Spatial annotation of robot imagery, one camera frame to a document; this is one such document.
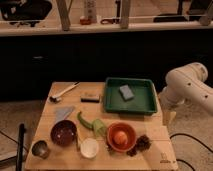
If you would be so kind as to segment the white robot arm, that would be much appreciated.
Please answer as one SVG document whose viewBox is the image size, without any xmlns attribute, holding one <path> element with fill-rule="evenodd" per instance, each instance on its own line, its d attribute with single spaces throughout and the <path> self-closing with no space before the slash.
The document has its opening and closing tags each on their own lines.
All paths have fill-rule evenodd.
<svg viewBox="0 0 213 171">
<path fill-rule="evenodd" d="M 205 84 L 207 78 L 208 70 L 199 62 L 170 70 L 160 93 L 161 106 L 171 109 L 188 99 L 213 115 L 213 88 Z"/>
</svg>

